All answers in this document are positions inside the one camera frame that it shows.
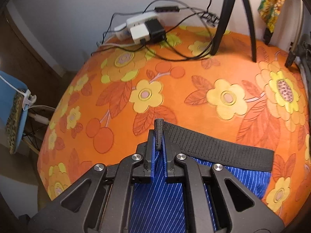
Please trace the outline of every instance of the floral pattern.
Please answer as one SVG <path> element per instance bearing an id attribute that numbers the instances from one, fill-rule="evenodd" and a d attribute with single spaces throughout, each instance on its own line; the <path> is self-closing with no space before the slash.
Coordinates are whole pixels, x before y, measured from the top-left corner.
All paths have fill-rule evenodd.
<path id="1" fill-rule="evenodd" d="M 209 43 L 204 28 L 180 27 L 169 43 L 187 55 Z M 96 163 L 113 165 L 146 141 L 155 118 L 234 143 L 275 152 L 262 199 L 288 225 L 311 192 L 307 96 L 287 54 L 227 32 L 217 55 L 175 59 L 164 43 L 150 51 L 94 54 L 64 93 L 47 129 L 38 172 L 52 199 Z"/>

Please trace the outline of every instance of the blue striped fabric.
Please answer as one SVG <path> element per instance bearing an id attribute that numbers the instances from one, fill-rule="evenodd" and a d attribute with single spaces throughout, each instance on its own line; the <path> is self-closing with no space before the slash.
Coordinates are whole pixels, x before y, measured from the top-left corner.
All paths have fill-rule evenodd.
<path id="1" fill-rule="evenodd" d="M 183 233 L 185 222 L 182 186 L 180 183 L 165 182 L 163 154 L 161 151 L 155 153 L 155 178 L 152 184 L 135 186 L 130 233 Z M 195 160 L 203 165 L 212 165 L 205 160 Z M 259 199 L 264 196 L 270 180 L 269 172 L 226 168 Z"/>

